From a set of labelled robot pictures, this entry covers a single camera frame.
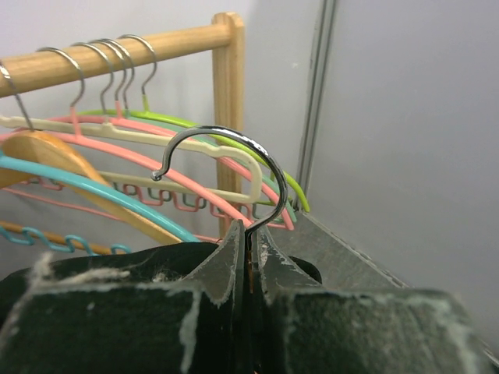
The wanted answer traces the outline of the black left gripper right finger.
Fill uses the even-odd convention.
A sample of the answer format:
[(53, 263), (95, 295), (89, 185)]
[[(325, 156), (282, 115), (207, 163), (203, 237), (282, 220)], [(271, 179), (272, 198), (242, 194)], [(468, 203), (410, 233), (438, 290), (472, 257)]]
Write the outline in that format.
[(491, 373), (471, 320), (448, 293), (329, 290), (253, 235), (264, 373)]

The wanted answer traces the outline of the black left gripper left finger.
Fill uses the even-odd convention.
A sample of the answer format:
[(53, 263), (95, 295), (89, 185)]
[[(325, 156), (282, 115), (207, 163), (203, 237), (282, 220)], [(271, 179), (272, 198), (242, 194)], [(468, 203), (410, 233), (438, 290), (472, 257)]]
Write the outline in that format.
[(1, 282), (4, 373), (234, 373), (244, 227), (218, 244), (39, 259)]

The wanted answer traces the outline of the turquoise plastic hanger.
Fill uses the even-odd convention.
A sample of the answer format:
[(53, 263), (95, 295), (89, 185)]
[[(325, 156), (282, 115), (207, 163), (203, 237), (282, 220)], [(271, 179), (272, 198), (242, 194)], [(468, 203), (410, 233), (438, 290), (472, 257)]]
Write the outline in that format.
[(32, 176), (54, 179), (162, 245), (198, 242), (192, 233), (156, 210), (116, 191), (73, 150), (1, 150), (1, 187)]

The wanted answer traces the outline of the wooden hanger with bar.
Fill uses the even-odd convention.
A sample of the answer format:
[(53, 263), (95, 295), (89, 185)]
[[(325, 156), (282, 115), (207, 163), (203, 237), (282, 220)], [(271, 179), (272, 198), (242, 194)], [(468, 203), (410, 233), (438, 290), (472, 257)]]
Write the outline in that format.
[(162, 245), (182, 241), (166, 218), (113, 189), (83, 156), (50, 133), (15, 132), (1, 144), (1, 187), (34, 176), (54, 179)]

